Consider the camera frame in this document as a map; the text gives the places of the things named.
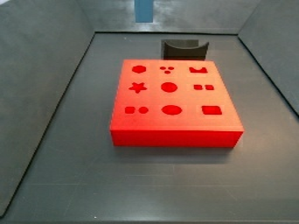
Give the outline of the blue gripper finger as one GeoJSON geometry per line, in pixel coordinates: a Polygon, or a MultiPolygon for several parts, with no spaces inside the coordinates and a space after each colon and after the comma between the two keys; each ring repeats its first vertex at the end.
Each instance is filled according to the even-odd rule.
{"type": "Polygon", "coordinates": [[[138,23],[154,22],[154,0],[135,0],[135,21],[138,23]]]}

